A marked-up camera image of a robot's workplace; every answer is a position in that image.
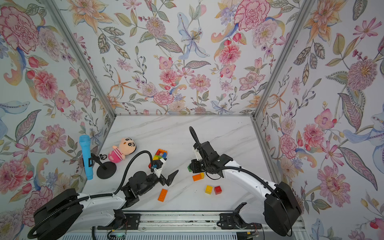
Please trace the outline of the yellow square brick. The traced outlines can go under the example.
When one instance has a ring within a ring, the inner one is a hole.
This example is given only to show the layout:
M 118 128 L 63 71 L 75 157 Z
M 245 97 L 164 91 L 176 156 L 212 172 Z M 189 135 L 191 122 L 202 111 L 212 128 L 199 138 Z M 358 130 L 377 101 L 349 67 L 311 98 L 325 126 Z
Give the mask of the yellow square brick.
M 207 185 L 207 187 L 206 187 L 206 189 L 205 189 L 205 193 L 211 195 L 211 194 L 212 194 L 212 191 L 213 191 L 213 187 Z

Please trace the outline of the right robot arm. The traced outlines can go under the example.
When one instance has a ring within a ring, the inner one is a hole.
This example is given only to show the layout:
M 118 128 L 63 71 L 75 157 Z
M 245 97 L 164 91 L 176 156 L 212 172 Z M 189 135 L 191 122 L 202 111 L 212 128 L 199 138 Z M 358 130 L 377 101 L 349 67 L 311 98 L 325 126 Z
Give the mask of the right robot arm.
M 233 211 L 236 224 L 268 225 L 276 234 L 285 237 L 302 214 L 301 207 L 284 182 L 267 181 L 240 166 L 226 154 L 219 155 L 209 142 L 194 144 L 195 159 L 189 168 L 194 174 L 209 173 L 232 181 L 253 195 Z

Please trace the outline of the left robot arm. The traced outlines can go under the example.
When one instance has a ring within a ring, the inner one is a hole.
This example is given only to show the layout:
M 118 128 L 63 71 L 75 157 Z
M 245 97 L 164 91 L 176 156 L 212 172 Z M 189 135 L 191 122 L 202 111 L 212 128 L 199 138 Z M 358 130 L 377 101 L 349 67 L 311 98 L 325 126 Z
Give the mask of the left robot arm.
M 117 194 L 84 195 L 74 189 L 65 190 L 34 212 L 35 225 L 28 232 L 28 239 L 57 240 L 67 232 L 87 227 L 118 228 L 126 218 L 124 209 L 136 204 L 156 184 L 170 186 L 177 174 L 175 171 L 165 178 L 139 171 Z

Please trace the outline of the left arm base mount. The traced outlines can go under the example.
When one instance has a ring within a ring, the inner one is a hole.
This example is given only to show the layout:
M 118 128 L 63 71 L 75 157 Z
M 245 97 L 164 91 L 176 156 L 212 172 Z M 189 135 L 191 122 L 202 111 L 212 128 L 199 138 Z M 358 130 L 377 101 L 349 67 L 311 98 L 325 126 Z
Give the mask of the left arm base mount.
M 141 214 L 124 213 L 123 210 L 113 210 L 113 221 L 97 230 L 138 230 Z

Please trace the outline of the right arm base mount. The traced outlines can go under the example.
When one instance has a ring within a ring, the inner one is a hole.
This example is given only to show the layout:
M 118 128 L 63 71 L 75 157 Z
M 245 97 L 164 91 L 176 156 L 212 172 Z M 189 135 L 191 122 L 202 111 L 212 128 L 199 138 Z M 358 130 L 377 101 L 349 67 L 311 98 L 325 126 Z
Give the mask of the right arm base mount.
M 258 223 L 246 223 L 240 217 L 240 210 L 247 203 L 241 203 L 233 212 L 229 214 L 219 214 L 220 219 L 217 222 L 217 226 L 222 230 L 261 230 L 262 225 Z

